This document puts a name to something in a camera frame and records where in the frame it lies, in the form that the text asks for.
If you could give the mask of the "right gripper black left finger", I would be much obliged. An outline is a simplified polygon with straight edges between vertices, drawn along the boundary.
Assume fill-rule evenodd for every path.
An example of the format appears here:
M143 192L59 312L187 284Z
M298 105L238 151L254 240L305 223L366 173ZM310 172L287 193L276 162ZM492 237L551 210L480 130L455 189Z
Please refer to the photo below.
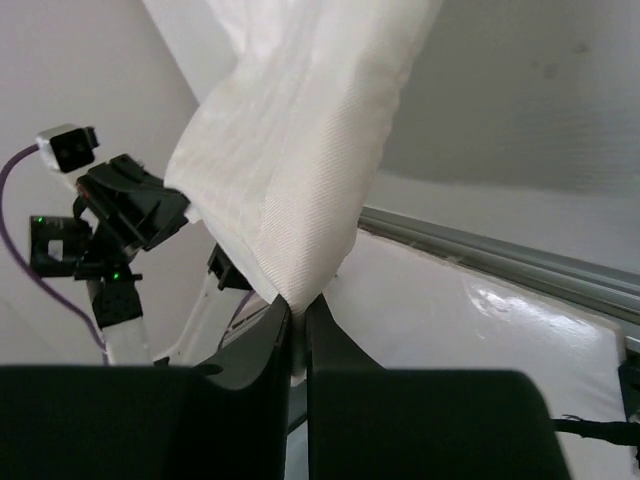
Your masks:
M5 479L280 479L291 312L282 298L195 367L1 371Z

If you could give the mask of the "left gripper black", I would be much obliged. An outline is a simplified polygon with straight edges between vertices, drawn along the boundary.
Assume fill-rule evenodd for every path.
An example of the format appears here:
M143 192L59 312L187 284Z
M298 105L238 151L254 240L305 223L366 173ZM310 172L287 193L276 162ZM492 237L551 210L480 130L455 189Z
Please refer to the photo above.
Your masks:
M30 218L29 264L41 278L117 280L187 223L188 199L124 154L75 181L70 217Z

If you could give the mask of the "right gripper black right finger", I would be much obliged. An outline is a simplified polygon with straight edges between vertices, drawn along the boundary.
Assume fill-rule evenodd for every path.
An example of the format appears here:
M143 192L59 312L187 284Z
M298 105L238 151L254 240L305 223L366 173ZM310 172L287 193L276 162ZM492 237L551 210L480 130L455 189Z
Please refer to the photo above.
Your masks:
M312 479L567 479L542 395L509 370L386 369L306 312Z

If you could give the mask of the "white pleated skirt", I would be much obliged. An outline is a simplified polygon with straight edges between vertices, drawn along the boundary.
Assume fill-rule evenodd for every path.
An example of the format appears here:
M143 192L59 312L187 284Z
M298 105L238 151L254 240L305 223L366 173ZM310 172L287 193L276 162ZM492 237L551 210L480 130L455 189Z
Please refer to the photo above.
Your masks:
M150 1L181 68L210 76L168 162L264 300L303 315L352 250L401 92L437 1Z

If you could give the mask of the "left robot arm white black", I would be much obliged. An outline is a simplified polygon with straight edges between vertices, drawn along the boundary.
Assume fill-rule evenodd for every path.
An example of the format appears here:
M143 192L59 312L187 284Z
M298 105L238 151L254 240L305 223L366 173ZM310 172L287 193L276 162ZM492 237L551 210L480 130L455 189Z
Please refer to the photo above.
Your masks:
M131 262L187 225L189 202L128 155L90 168L73 186L71 216L31 217L29 265L39 279L85 282L93 322L113 348L143 331L142 277Z

